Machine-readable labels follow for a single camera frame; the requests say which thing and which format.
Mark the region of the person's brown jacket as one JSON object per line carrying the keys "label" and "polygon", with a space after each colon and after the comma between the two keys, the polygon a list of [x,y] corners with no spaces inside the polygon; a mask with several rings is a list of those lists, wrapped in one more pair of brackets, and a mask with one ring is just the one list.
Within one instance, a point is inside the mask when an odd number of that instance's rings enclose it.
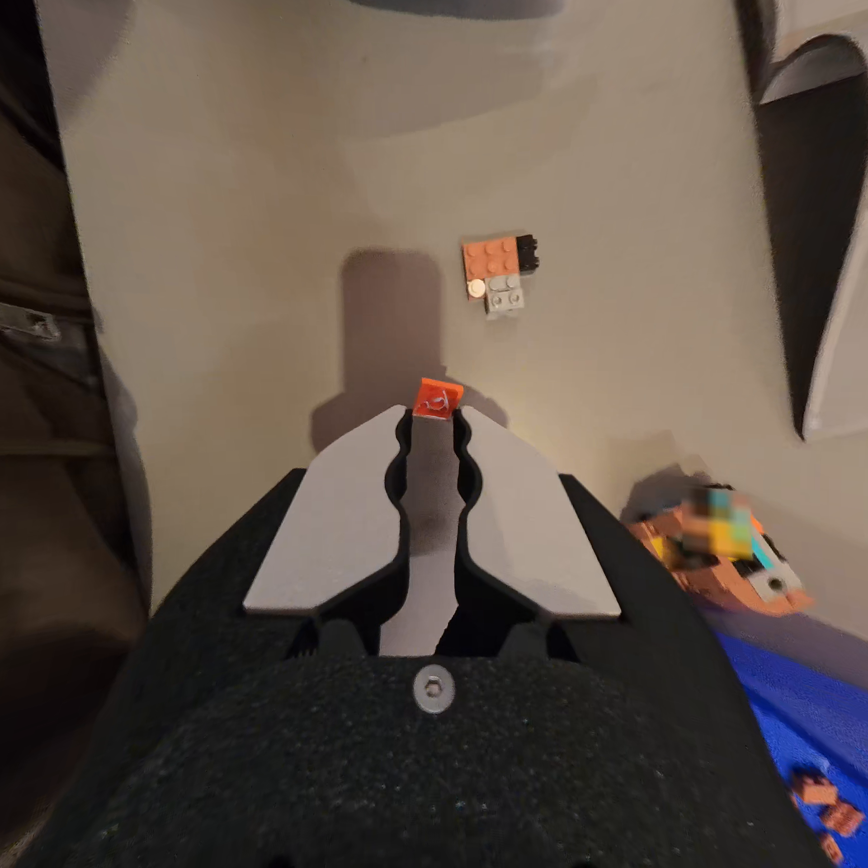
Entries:
{"label": "person's brown jacket", "polygon": [[146,620],[36,2],[1,27],[2,866],[44,826]]}

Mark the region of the grey desk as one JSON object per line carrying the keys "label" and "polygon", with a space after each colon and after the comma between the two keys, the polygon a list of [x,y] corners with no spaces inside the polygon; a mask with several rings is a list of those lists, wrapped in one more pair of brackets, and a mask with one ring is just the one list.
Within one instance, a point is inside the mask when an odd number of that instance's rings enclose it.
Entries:
{"label": "grey desk", "polygon": [[[613,513],[680,463],[815,601],[720,629],[866,684],[866,437],[790,418],[731,2],[39,2],[146,592],[421,377]],[[532,234],[487,320],[461,246]]]}

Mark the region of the orange bricks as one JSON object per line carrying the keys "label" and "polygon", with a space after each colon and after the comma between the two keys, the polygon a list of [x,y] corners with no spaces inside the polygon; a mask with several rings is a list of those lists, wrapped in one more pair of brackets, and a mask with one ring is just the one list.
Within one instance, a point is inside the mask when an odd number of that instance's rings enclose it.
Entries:
{"label": "orange bricks", "polygon": [[845,775],[796,767],[790,797],[832,866],[867,866],[866,789]]}

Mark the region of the orange brick plate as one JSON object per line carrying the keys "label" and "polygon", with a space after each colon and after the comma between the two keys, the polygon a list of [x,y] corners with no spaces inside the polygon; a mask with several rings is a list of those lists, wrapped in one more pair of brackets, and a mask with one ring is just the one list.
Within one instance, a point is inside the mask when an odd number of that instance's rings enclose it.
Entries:
{"label": "orange brick plate", "polygon": [[521,272],[515,236],[467,242],[462,244],[461,252],[464,276],[468,282]]}

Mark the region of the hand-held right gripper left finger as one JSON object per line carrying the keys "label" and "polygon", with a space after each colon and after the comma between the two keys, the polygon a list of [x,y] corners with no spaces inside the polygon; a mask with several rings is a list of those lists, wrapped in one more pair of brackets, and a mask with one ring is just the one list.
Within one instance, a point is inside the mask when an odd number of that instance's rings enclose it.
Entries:
{"label": "hand-held right gripper left finger", "polygon": [[246,594],[246,613],[393,617],[401,609],[411,428],[410,410],[390,407],[311,462]]}

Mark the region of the orange brick model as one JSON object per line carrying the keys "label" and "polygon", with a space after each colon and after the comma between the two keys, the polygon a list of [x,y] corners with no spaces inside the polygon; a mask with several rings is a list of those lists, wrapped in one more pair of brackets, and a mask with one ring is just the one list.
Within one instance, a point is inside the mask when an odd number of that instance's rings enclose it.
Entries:
{"label": "orange brick model", "polygon": [[678,467],[637,483],[624,524],[696,601],[782,617],[812,604],[746,496]]}

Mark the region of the blue storage bin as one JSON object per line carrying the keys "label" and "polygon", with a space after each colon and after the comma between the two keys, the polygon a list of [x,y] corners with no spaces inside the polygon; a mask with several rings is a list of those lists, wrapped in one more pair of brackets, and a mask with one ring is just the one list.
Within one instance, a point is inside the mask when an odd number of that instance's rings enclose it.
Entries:
{"label": "blue storage bin", "polygon": [[716,633],[759,723],[785,789],[816,837],[830,835],[841,866],[867,865],[867,821],[845,837],[827,828],[825,806],[809,805],[793,790],[793,776],[824,776],[840,800],[867,813],[867,695],[787,657]]}

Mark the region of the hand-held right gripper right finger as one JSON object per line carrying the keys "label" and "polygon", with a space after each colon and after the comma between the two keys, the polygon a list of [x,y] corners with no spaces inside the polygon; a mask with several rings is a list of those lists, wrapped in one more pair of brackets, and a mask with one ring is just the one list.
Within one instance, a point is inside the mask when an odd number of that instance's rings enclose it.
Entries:
{"label": "hand-held right gripper right finger", "polygon": [[479,410],[453,418],[463,500],[460,607],[501,621],[616,619],[622,609],[555,465]]}

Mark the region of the bright orange square plate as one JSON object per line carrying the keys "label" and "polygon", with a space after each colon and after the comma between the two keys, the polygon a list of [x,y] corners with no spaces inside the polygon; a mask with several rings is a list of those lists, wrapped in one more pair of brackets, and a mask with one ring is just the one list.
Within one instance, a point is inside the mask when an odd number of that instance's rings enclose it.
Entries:
{"label": "bright orange square plate", "polygon": [[412,407],[415,418],[450,420],[460,407],[464,393],[463,385],[422,377]]}

